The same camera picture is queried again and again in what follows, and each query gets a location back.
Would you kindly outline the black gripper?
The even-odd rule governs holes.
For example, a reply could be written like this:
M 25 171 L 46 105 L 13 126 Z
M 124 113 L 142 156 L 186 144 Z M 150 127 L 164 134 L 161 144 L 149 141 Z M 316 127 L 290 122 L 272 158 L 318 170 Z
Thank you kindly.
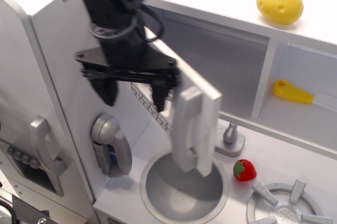
M 108 106 L 114 106 L 117 81 L 151 84 L 157 112 L 162 112 L 172 87 L 180 83 L 175 59 L 152 48 L 144 33 L 123 35 L 112 30 L 94 30 L 99 46 L 78 51 L 75 59 L 82 74 Z

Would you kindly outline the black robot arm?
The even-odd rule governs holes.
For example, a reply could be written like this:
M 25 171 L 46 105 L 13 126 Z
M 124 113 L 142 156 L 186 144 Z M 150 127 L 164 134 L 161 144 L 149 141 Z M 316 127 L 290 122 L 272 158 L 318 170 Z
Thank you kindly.
M 158 112 L 169 91 L 180 83 L 175 59 L 157 51 L 146 36 L 143 13 L 157 18 L 144 0 L 82 0 L 100 46 L 76 54 L 82 74 L 109 106 L 114 105 L 119 81 L 149 84 Z

